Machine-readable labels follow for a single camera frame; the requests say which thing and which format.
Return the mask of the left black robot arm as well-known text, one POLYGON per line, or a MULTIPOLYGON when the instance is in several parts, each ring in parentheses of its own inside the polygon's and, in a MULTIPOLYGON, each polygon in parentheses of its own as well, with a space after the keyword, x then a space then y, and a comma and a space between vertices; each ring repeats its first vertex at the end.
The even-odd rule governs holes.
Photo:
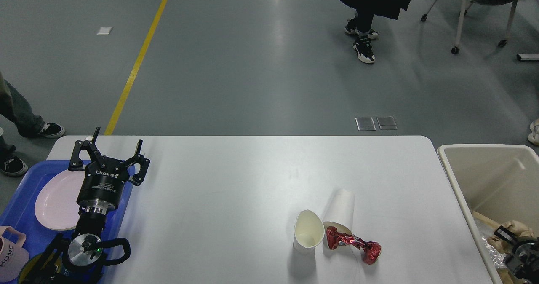
POLYGON ((122 160, 102 155, 96 146, 100 127, 90 140, 75 142, 68 170, 83 172, 76 203, 79 218, 73 234, 55 235, 35 264, 27 263, 19 275, 20 284, 96 284, 105 267, 129 259, 126 238, 105 239, 107 215, 120 207, 125 185, 140 186, 150 160, 139 140, 132 157, 122 160))

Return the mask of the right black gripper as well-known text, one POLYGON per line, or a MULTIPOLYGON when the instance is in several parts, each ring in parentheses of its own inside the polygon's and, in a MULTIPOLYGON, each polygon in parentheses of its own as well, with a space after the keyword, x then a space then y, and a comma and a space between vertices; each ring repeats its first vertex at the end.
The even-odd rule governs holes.
POLYGON ((504 264, 518 279, 539 280, 538 238, 517 238, 504 226, 499 226, 494 235, 510 245, 510 252, 504 258, 504 264))

